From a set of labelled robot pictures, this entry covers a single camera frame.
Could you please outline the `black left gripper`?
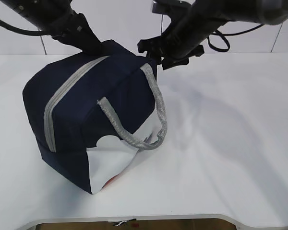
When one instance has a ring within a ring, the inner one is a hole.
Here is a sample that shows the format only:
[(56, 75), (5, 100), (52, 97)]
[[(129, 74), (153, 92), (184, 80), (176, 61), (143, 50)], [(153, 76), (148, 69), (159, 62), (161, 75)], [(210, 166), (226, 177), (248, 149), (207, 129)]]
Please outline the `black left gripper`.
[(82, 13), (51, 7), (44, 13), (44, 20), (44, 30), (53, 39), (88, 54), (97, 55), (101, 52), (101, 42)]

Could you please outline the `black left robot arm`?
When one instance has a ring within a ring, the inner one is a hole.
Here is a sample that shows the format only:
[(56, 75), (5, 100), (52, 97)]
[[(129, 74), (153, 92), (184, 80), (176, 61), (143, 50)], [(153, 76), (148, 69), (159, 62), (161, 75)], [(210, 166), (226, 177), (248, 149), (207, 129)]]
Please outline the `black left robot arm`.
[(35, 25), (40, 31), (28, 31), (0, 21), (0, 26), (28, 36), (49, 35), (52, 39), (76, 47), (87, 54), (101, 53), (102, 45), (86, 17), (71, 7), (70, 0), (2, 0), (3, 4)]

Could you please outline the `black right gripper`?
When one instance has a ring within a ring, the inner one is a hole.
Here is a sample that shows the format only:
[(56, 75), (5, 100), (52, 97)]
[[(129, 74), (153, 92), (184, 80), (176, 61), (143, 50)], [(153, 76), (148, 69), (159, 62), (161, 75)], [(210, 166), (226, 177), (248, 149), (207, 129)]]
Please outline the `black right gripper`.
[(163, 70), (188, 65), (191, 57), (204, 54), (204, 47), (196, 41), (194, 34), (162, 33), (160, 36), (142, 39), (137, 44), (138, 52), (161, 65)]

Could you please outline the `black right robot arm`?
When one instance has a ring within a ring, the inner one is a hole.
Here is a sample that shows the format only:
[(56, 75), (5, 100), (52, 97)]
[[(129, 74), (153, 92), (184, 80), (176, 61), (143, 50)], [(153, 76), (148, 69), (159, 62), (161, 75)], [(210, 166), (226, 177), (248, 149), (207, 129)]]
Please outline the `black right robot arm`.
[(204, 53), (201, 42), (217, 35), (228, 44), (219, 27), (228, 22), (278, 25), (288, 19), (288, 0), (155, 0), (151, 11), (166, 15), (170, 25), (160, 36), (140, 40), (139, 53), (146, 53), (163, 69), (189, 64)]

